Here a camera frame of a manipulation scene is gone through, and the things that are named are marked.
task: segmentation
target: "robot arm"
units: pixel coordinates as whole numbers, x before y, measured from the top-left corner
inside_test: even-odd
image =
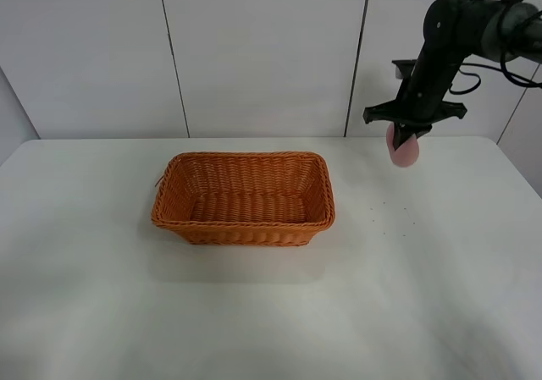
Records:
[[[425,16],[424,44],[417,60],[393,63],[401,73],[394,101],[367,107],[366,124],[374,120],[394,123],[393,147],[412,135],[428,133],[432,125],[450,117],[463,118],[462,103],[443,102],[465,58],[474,54],[500,62],[506,77],[521,83],[506,70],[506,62],[524,57],[542,63],[542,12],[523,0],[437,0]]]

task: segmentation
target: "basket rim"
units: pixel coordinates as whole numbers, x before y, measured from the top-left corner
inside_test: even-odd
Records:
[[[280,223],[280,222],[225,222],[225,221],[177,221],[158,218],[156,213],[160,206],[162,197],[165,193],[164,186],[169,180],[171,169],[176,163],[184,158],[190,157],[310,157],[314,159],[318,165],[320,173],[324,179],[324,207],[325,218],[318,222],[304,222],[304,223]],[[312,151],[262,151],[262,152],[232,152],[232,151],[189,151],[186,153],[180,153],[173,157],[166,169],[163,172],[163,176],[158,188],[158,194],[154,205],[152,207],[152,221],[169,227],[191,227],[191,228],[205,228],[205,229],[223,229],[223,228],[315,228],[326,229],[333,224],[335,220],[335,203],[333,199],[333,191],[331,190],[331,183],[329,180],[329,170],[327,164],[322,156]]]

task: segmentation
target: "white wall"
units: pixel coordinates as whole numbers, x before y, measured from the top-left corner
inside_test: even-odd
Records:
[[[162,0],[0,0],[0,66],[42,138],[186,136]]]
[[[364,0],[164,0],[191,136],[343,134]]]
[[[534,80],[542,82],[542,69]],[[542,90],[529,89],[517,107],[499,147],[542,196]]]
[[[0,69],[0,164],[21,143],[36,138],[36,132]]]
[[[355,94],[348,126],[349,136],[382,135],[386,122],[366,125],[365,107],[395,98],[400,81],[395,79],[392,59],[416,58],[423,45],[423,18],[434,0],[369,0],[357,71]],[[468,58],[470,62],[486,62]],[[536,65],[518,59],[510,69],[532,76]],[[446,96],[464,102],[463,120],[448,119],[434,126],[432,135],[480,135],[497,140],[519,101],[523,89],[510,84],[501,74],[480,70],[482,86],[467,96]],[[472,85],[472,78],[456,77],[456,88]]]

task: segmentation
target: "wicker basket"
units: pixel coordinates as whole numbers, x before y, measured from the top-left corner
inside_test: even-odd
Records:
[[[186,153],[169,162],[152,221],[194,245],[306,245],[335,219],[315,153]]]

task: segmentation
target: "table surface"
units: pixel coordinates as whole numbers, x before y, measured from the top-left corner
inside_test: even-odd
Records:
[[[184,151],[315,151],[300,248],[192,246],[150,211]],[[0,378],[542,378],[542,200],[482,138],[36,140],[0,167]]]

